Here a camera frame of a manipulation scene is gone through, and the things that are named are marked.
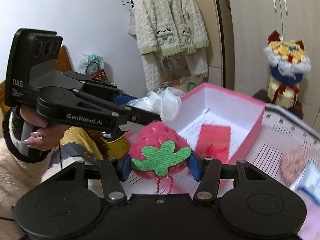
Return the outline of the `person's left hand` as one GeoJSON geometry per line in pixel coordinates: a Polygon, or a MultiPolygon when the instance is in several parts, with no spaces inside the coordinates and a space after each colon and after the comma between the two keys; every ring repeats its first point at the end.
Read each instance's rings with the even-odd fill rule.
{"type": "Polygon", "coordinates": [[[49,126],[48,123],[29,106],[21,106],[20,115],[26,122],[39,127],[36,132],[31,133],[27,139],[22,141],[22,144],[37,150],[51,150],[64,137],[65,131],[70,128],[70,126],[63,124],[49,126]]]}

